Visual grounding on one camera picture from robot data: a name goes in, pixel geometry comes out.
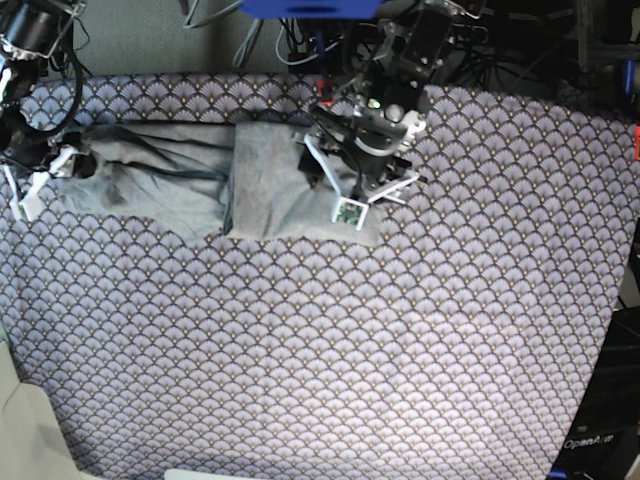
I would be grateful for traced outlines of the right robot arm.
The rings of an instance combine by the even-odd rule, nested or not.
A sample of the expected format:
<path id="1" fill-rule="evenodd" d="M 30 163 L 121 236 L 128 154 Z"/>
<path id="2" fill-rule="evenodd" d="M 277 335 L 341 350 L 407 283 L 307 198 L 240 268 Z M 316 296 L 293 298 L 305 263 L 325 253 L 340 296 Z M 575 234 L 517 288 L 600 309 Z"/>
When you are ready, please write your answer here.
<path id="1" fill-rule="evenodd" d="M 81 105 L 86 69 L 68 35 L 86 8 L 84 1 L 3 1 L 1 3 L 1 165 L 21 174 L 41 173 L 51 161 L 52 138 L 75 120 Z M 60 123 L 32 127 L 21 111 L 41 70 L 56 53 L 74 72 L 73 99 Z"/>

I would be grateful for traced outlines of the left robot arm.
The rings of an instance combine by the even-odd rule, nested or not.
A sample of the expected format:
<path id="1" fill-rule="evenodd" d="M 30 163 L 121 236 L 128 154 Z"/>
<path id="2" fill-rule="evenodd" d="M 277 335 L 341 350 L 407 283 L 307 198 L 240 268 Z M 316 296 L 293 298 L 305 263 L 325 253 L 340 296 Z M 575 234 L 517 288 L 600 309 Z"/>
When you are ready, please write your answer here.
<path id="1" fill-rule="evenodd" d="M 477 22 L 483 1 L 416 1 L 376 23 L 347 20 L 340 41 L 345 80 L 324 75 L 309 106 L 312 128 L 298 169 L 308 185 L 372 204 L 398 199 L 420 174 L 403 159 L 426 128 L 424 88 Z"/>

